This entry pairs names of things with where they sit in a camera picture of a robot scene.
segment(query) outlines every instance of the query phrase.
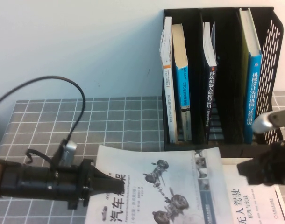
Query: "blue book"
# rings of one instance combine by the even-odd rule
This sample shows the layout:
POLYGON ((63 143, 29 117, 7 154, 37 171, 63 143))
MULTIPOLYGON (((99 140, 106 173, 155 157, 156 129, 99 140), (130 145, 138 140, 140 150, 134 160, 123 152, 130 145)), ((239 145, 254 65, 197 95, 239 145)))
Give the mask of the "blue book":
POLYGON ((244 143, 251 144, 260 81, 262 52, 250 9, 241 10, 242 22, 242 91, 244 96, 244 143))
POLYGON ((182 124, 182 131, 179 131, 179 140, 183 133, 183 140, 192 139, 191 117, 190 117, 190 92, 188 76, 188 60, 186 55, 185 39, 182 24, 172 25, 174 56, 177 75, 177 89, 179 100, 179 114, 182 124))

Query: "paper page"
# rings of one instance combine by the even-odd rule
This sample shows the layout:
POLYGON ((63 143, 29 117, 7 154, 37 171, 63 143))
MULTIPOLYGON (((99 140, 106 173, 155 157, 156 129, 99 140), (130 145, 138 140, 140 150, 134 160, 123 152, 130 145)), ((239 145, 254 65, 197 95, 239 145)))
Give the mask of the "paper page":
POLYGON ((131 152, 99 146, 96 168, 125 182, 122 195, 90 199, 86 224, 230 224, 218 148, 131 152))
POLYGON ((248 185, 236 165, 223 165, 234 222, 239 224, 285 224, 275 186, 248 185))

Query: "white book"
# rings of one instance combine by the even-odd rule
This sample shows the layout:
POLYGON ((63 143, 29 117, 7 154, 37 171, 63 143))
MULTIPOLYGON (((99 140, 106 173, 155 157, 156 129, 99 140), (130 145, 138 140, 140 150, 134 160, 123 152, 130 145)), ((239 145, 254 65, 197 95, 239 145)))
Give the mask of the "white book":
POLYGON ((159 53, 163 68, 164 91, 166 99, 166 111, 169 128, 170 143, 177 143, 176 106, 174 85, 172 79, 172 17, 164 20, 164 29, 161 34, 159 53))
POLYGON ((125 182, 92 196, 85 224, 236 224, 217 147, 132 152, 99 146, 96 168, 125 182))

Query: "perforated metal panel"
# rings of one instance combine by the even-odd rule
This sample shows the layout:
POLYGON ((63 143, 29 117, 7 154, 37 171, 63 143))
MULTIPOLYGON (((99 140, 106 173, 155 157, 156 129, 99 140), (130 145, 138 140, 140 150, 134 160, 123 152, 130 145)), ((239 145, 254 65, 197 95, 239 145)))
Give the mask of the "perforated metal panel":
MULTIPOLYGON (((279 53, 283 39, 283 25, 274 14, 262 48, 262 65, 258 99, 256 105, 256 117, 262 113, 272 111, 271 98, 278 67, 279 53)), ((267 144, 282 140, 279 129, 264 133, 264 141, 267 144)))

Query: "book title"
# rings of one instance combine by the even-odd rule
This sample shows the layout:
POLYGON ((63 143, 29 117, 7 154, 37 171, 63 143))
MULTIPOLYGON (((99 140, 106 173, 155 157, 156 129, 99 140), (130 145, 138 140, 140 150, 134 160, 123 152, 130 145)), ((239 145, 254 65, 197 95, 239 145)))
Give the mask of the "book title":
POLYGON ((209 84, 208 84, 206 126, 209 126, 210 111, 212 108, 212 99, 214 91, 214 80, 215 80, 215 71, 211 71, 209 74, 209 84))
POLYGON ((258 83, 258 73, 254 72, 251 79, 251 89, 249 97, 249 111, 247 116, 247 125, 251 125, 254 118, 255 105, 257 101, 257 83, 258 83))

